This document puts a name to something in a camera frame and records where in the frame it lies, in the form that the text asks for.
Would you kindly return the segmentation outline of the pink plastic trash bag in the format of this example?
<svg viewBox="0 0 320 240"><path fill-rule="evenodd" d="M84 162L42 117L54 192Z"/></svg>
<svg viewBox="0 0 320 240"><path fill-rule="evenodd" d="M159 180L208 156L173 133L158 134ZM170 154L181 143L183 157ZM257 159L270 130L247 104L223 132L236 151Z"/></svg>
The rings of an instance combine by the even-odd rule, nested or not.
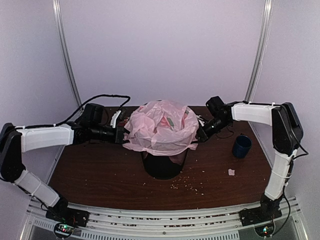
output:
<svg viewBox="0 0 320 240"><path fill-rule="evenodd" d="M195 150L199 122L187 106L169 100L150 101L137 108L124 128L127 143L123 147L135 152L146 152L156 157L169 157L182 165L186 150Z"/></svg>

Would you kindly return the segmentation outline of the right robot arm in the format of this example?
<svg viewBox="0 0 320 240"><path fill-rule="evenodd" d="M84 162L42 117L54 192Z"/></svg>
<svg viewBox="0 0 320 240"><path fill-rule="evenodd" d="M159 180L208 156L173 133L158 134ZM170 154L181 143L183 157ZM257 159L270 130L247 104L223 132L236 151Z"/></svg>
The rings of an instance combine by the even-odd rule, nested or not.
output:
<svg viewBox="0 0 320 240"><path fill-rule="evenodd" d="M206 142L234 121L271 126L272 144L275 150L274 163L269 182L260 199L260 206L256 210L259 220L268 220L279 208L285 186L292 175L294 161L299 158L298 149L303 148L301 140L304 132L293 104L248 101L224 103L219 96L214 96L205 105L213 118L199 126L196 133L199 143Z"/></svg>

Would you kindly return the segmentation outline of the black mesh trash bin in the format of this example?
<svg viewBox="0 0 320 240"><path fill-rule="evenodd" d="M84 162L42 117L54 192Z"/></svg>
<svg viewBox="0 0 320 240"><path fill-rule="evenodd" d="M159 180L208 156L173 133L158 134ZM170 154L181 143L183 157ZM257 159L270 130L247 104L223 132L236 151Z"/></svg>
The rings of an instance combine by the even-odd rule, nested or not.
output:
<svg viewBox="0 0 320 240"><path fill-rule="evenodd" d="M143 151L140 153L144 170L158 180L169 180L181 173L189 148L172 156L156 156Z"/></svg>

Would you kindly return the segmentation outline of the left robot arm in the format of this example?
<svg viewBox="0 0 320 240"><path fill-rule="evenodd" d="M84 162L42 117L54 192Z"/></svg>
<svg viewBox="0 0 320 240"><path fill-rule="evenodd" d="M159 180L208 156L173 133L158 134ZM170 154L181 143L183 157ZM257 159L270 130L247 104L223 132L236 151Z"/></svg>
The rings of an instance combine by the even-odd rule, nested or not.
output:
<svg viewBox="0 0 320 240"><path fill-rule="evenodd" d="M102 124L104 112L102 105L88 103L75 121L45 126L6 123L0 132L0 179L38 199L61 222L69 221L72 211L68 201L27 170L22 154L49 147L80 145L91 140L122 144L125 130L118 125L122 109L118 109L106 124Z"/></svg>

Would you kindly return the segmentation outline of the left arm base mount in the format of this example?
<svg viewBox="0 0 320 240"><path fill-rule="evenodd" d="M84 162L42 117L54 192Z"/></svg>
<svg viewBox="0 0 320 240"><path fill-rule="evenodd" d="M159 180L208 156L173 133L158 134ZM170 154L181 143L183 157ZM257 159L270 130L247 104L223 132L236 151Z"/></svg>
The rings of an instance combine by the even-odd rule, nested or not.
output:
<svg viewBox="0 0 320 240"><path fill-rule="evenodd" d="M64 211L57 212L48 207L45 217L57 223L53 227L53 233L59 240L69 238L79 227L86 227L90 213L85 210L67 207Z"/></svg>

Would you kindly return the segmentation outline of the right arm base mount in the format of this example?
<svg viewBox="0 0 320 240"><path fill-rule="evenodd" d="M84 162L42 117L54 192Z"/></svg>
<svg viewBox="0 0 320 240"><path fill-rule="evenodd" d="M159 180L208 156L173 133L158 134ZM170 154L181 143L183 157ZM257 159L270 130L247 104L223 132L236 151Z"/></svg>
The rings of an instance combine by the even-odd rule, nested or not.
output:
<svg viewBox="0 0 320 240"><path fill-rule="evenodd" d="M244 208L239 212L243 227L254 227L255 233L262 238L269 238L276 231L275 219L282 217L281 210L272 213L263 213L262 208Z"/></svg>

